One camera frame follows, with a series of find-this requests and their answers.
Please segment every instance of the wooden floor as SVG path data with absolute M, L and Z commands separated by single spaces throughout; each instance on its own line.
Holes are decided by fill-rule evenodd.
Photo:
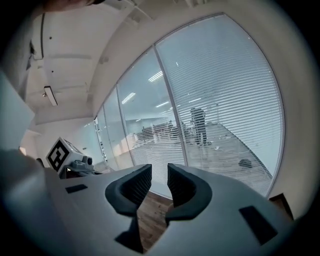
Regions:
M 165 232 L 165 216 L 172 200 L 148 192 L 140 205 L 137 215 L 143 252 L 147 252 Z

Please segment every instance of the ceiling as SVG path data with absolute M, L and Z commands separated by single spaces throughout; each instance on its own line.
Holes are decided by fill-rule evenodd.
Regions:
M 43 97 L 44 86 L 51 86 L 58 106 L 75 102 L 90 108 L 89 90 L 96 66 L 108 61 L 100 58 L 101 54 L 120 24 L 137 26 L 137 15 L 132 16 L 136 9 L 130 0 L 106 0 L 80 9 L 46 13 L 44 19 L 39 16 L 34 20 L 32 44 L 36 53 L 26 103 L 36 115 L 47 109 L 51 113 L 55 108 Z

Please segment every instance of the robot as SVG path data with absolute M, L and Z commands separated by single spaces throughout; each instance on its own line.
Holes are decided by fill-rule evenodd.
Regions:
M 91 157 L 84 155 L 71 142 L 61 137 L 54 143 L 46 160 L 61 179 L 100 174 L 94 171 Z
M 43 252 L 141 255 L 137 210 L 151 187 L 151 164 L 95 175 L 90 157 L 62 138 L 47 156 L 51 168 L 17 151 L 0 153 L 10 165 L 0 179 L 3 205 Z M 61 178 L 65 169 L 85 174 Z M 167 169 L 174 208 L 148 256 L 270 255 L 292 230 L 281 210 L 238 180 L 173 163 Z

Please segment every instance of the horizontal blinds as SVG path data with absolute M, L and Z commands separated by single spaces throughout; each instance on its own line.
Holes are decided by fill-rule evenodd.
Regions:
M 238 179 L 266 195 L 277 168 L 283 117 L 277 81 L 259 47 L 219 15 L 178 30 L 156 48 L 188 165 Z
M 152 164 L 152 180 L 168 181 L 168 163 L 184 164 L 178 129 L 168 123 L 147 127 L 145 132 L 131 134 L 132 155 L 136 165 Z
M 167 184 L 168 163 L 184 164 L 184 157 L 167 87 L 153 49 L 134 63 L 118 82 L 117 89 L 134 164 L 152 164 L 152 181 Z

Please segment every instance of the glass wall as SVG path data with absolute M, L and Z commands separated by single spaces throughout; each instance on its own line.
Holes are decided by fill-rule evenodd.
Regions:
M 173 107 L 153 49 L 121 78 L 117 89 L 135 164 L 152 164 L 152 181 L 167 184 L 168 163 L 184 164 L 184 157 Z
M 155 50 L 104 103 L 118 168 L 152 164 L 152 182 L 166 184 L 167 163 L 187 163 L 266 195 L 282 149 L 283 107 L 254 40 L 222 14 L 181 28 Z
M 281 148 L 281 103 L 265 56 L 232 19 L 193 23 L 156 45 L 184 127 L 189 166 L 265 195 Z
M 103 104 L 103 109 L 108 138 L 118 167 L 116 171 L 132 167 L 134 164 L 121 119 L 116 88 Z
M 114 152 L 112 150 L 110 139 L 107 130 L 107 124 L 105 119 L 105 111 L 102 107 L 97 115 L 97 133 L 98 137 L 100 136 L 101 142 L 101 150 L 105 155 L 105 162 L 111 171 L 118 171 L 118 165 L 114 156 Z

